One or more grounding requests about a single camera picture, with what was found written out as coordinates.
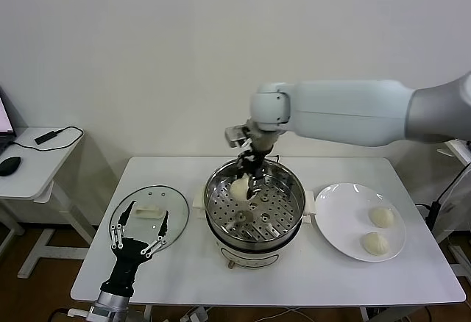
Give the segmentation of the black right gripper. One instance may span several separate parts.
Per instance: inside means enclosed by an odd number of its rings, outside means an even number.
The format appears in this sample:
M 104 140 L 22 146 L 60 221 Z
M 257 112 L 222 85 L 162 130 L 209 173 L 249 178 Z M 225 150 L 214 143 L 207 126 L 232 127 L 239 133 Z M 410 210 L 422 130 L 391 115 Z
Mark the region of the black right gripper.
M 238 155 L 236 164 L 236 179 L 248 176 L 247 199 L 251 199 L 261 190 L 263 176 L 263 161 L 266 153 L 249 149 Z

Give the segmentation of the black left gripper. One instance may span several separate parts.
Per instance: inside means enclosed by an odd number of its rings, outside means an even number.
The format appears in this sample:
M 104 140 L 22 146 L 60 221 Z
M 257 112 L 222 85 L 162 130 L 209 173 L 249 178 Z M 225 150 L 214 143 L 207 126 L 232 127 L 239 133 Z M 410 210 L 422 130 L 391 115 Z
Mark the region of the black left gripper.
M 149 245 L 145 242 L 124 237 L 125 227 L 131 216 L 136 200 L 123 200 L 114 209 L 110 219 L 110 239 L 116 263 L 109 279 L 102 283 L 100 290 L 116 296 L 132 297 L 135 275 L 140 264 L 148 261 L 155 252 L 166 245 L 169 211 L 166 211 L 157 238 Z

